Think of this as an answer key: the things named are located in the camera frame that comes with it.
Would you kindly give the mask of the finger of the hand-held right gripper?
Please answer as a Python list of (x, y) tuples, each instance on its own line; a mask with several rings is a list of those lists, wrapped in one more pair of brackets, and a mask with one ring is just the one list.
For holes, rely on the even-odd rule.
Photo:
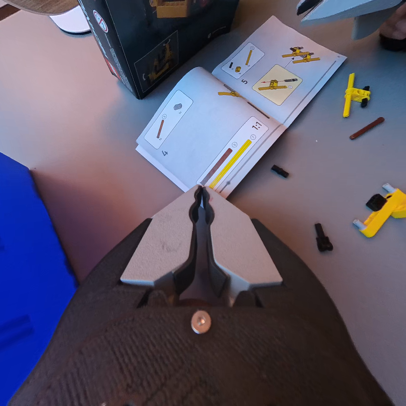
[(303, 0), (296, 13), (306, 14), (304, 26), (353, 18), (352, 39), (359, 40), (378, 30), (403, 4), (403, 0)]

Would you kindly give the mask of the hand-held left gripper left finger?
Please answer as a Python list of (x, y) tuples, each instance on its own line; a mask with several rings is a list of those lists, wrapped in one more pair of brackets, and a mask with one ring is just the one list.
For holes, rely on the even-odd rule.
[(195, 278), (197, 222), (202, 186), (193, 188), (156, 213), (120, 281), (165, 293), (171, 305), (186, 305), (180, 295)]

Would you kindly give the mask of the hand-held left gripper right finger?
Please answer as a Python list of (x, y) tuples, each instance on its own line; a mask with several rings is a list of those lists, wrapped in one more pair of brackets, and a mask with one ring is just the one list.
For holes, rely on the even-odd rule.
[(210, 188), (202, 189), (208, 271), (216, 297), (232, 307), (241, 292), (283, 279), (250, 217)]

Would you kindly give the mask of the brown lego axle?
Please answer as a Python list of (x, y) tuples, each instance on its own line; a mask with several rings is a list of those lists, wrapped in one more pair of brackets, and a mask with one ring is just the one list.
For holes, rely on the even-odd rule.
[(362, 135), (364, 135), (365, 133), (367, 133), (368, 131), (370, 131), (371, 129), (375, 128), (376, 126), (384, 123), (385, 118), (384, 117), (379, 117), (376, 120), (374, 120), (373, 122), (367, 124), (366, 126), (364, 126), (363, 128), (361, 128), (360, 130), (358, 130), (357, 132), (353, 133), (352, 135), (349, 136), (350, 140), (355, 140), (359, 137), (361, 137)]

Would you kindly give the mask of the lego instruction booklet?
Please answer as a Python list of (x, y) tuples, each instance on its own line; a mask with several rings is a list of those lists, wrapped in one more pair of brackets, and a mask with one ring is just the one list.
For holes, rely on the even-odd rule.
[(272, 16), (211, 73), (185, 74), (136, 150), (184, 192), (226, 198), (345, 60)]

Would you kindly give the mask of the black lego pin connector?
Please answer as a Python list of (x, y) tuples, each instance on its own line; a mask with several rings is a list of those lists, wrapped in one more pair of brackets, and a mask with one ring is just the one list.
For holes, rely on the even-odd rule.
[(320, 223), (314, 225), (316, 231), (317, 248), (320, 252), (332, 251), (333, 245), (328, 236), (326, 236), (324, 229)]

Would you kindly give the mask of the yellow lego beam assembly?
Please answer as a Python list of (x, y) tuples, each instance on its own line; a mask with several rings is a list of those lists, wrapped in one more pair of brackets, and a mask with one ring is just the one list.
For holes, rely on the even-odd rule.
[(405, 218), (406, 194), (400, 189), (386, 183), (382, 188), (387, 192), (385, 196), (374, 194), (366, 203), (372, 211), (365, 221), (353, 220), (353, 225), (366, 237), (373, 237), (390, 218)]

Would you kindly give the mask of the black lego box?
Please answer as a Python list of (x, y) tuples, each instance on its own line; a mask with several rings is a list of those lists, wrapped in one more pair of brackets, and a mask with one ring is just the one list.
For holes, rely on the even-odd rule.
[(238, 0), (79, 0), (111, 73), (137, 98), (231, 29)]

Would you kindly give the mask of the person's right hand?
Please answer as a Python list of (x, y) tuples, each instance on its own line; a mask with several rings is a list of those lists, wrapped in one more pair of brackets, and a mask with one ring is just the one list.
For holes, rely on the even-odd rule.
[(387, 38), (406, 38), (406, 3), (402, 4), (379, 28), (379, 33)]

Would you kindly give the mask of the yellow axle connector assembly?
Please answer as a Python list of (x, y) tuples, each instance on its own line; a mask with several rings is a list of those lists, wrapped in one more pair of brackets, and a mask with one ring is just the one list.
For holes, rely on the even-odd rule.
[(366, 108), (368, 102), (371, 98), (370, 86), (367, 85), (362, 89), (356, 88), (355, 84), (355, 73), (351, 73), (348, 77), (348, 85), (345, 91), (344, 108), (343, 108), (343, 118), (347, 118), (350, 115), (352, 102), (360, 103), (361, 108)]

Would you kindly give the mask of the blue plastic case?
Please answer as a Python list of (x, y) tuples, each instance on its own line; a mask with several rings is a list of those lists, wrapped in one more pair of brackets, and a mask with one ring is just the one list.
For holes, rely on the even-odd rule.
[(30, 170), (1, 154), (1, 405), (37, 364), (77, 286)]

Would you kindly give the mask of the white round base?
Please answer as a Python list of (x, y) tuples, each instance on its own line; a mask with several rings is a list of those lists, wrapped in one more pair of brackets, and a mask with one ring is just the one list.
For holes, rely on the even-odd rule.
[(91, 32), (86, 15), (80, 5), (58, 15), (49, 16), (60, 30), (68, 34), (88, 34)]

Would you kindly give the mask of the round wooden plate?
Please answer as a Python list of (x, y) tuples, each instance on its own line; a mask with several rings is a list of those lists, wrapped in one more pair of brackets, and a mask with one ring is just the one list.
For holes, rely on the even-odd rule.
[(8, 0), (8, 4), (18, 9), (40, 15), (60, 15), (79, 5), (77, 0)]

